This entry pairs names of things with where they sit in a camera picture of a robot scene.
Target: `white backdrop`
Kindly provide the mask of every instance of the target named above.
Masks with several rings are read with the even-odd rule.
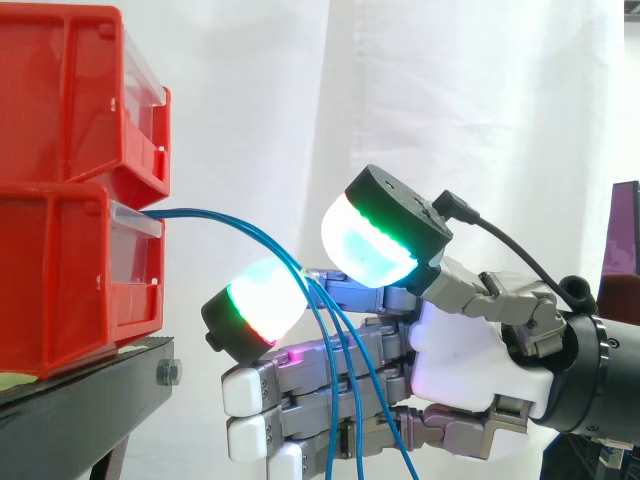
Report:
[[[579,273],[597,288],[618,161],[617,2],[110,3],[173,93],[164,207],[237,215],[329,267],[322,214],[376,163],[426,198],[453,190],[554,277]],[[484,232],[453,229],[448,254],[468,267],[527,271]],[[132,435],[124,480],[264,478],[262,463],[227,458],[219,379],[233,362],[204,342],[199,313],[264,254],[225,227],[169,222],[161,333],[176,337],[183,382]],[[318,336],[305,318],[286,341]],[[492,464],[431,448],[412,457],[424,479],[535,479],[548,437]],[[365,468],[370,480],[408,478],[396,452]],[[355,465],[339,462],[335,478],[355,478]]]

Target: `robotic hand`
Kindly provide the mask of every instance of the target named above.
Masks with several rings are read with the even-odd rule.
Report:
[[[387,183],[393,195],[406,189],[379,169],[368,169],[369,178],[373,175],[375,183]],[[460,201],[449,195],[434,202],[438,208],[433,208],[409,192],[431,226],[437,223],[436,230],[446,235],[444,219],[452,202]],[[358,197],[362,189],[351,193],[350,200],[363,198]],[[396,203],[407,208],[407,202]],[[394,224],[403,223],[402,215],[389,213],[387,207],[376,203]],[[473,211],[453,216],[460,219],[468,212]],[[378,225],[385,223],[384,218],[377,220]],[[406,222],[403,229],[412,235],[420,231]],[[399,282],[386,278],[376,286],[359,272],[358,280],[364,278],[365,286],[340,271],[308,271],[343,310],[378,315],[368,318],[358,333],[407,450],[428,444],[483,460],[503,456],[526,441],[531,418],[559,432],[599,441],[606,447],[604,468],[620,468],[621,452],[640,441],[637,327],[599,319],[588,311],[559,311],[554,291],[540,280],[511,273],[475,275],[442,257],[443,245],[433,231],[422,232],[427,233],[421,236],[423,258],[410,275],[405,272],[396,279],[402,279]],[[410,240],[404,244],[411,245]],[[424,253],[424,243],[429,242],[431,248]],[[366,250],[362,253],[364,259],[371,256]],[[581,297],[574,305],[593,307],[584,283],[573,279],[563,286],[565,293],[572,292],[572,300]],[[319,299],[316,304],[322,306]],[[363,408],[363,454],[376,455],[396,443],[361,353],[349,340]],[[343,379],[337,456],[349,459],[355,455],[353,389],[337,338],[332,346]],[[225,412],[231,417],[230,458],[240,462],[266,458],[273,479],[307,480],[323,473],[331,422],[330,384],[321,341],[270,352],[250,366],[227,372],[222,392]],[[396,406],[412,395],[436,403],[423,411]]]

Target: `red plastic drawer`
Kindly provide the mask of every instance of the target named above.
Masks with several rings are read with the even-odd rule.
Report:
[[[169,194],[169,91],[112,7],[0,3],[0,181]]]
[[[0,184],[0,372],[46,378],[162,327],[164,224],[91,184]]]

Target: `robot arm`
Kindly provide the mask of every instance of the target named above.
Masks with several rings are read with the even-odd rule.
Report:
[[[464,271],[467,280],[464,282],[460,280],[462,270],[458,269],[456,276],[451,274],[451,266],[459,266],[456,262],[445,259],[442,265],[440,275],[446,284],[434,282],[437,292],[427,289],[423,298],[432,296],[434,303],[441,302],[451,311],[455,303],[452,297],[462,297],[460,293],[447,293],[451,289],[489,295],[479,277],[473,280]],[[523,437],[531,410],[538,416],[544,412],[552,374],[542,368],[517,366],[493,325],[439,312],[426,305],[423,308],[418,297],[401,287],[370,289],[341,272],[313,271],[313,274],[344,310],[383,315],[367,319],[359,334],[375,364],[389,405],[417,395],[456,409],[451,411],[443,405],[425,411],[392,407],[410,451],[428,443],[457,455],[487,459],[497,430]],[[469,288],[472,280],[475,286]],[[499,297],[492,296],[491,304],[501,301]],[[455,307],[458,310],[454,311],[469,301],[458,301],[459,306]],[[501,309],[493,307],[493,311],[499,315]],[[429,344],[429,339],[437,343]],[[339,341],[334,339],[333,343],[339,374],[345,374]],[[365,418],[364,454],[374,455],[384,448],[395,447],[395,441],[353,342],[350,350],[359,377]],[[231,459],[267,458],[272,478],[312,478],[322,473],[330,427],[329,383],[321,341],[269,353],[252,367],[235,368],[225,374],[225,411],[236,417],[228,424]],[[448,387],[452,385],[457,387],[451,390]],[[355,455],[353,391],[347,381],[340,387],[338,454],[348,459]]]
[[[546,283],[508,273],[476,275],[443,258],[452,238],[445,222],[453,217],[484,225],[519,250]],[[409,450],[427,443],[491,459],[526,440],[529,418],[607,448],[640,442],[640,402],[633,387],[640,384],[637,328],[558,311],[554,292],[575,311],[593,312],[588,286],[556,285],[457,197],[445,192],[431,204],[370,166],[329,209],[322,234],[333,261],[371,288],[342,272],[318,271],[316,279],[343,310],[385,314],[369,319],[359,334]],[[341,344],[332,344],[344,379]],[[349,349],[362,392],[364,452],[377,454],[395,447],[395,440],[352,340]],[[226,374],[230,457],[267,458],[271,478],[308,480],[321,473],[331,411],[327,363],[324,343],[308,342]],[[336,455],[351,458],[353,391],[346,380],[339,388]],[[436,405],[424,411],[395,406],[412,395]]]

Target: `bolt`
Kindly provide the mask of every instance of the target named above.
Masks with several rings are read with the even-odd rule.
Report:
[[[158,362],[156,381],[158,385],[175,387],[182,380],[182,362],[175,359],[163,359]]]

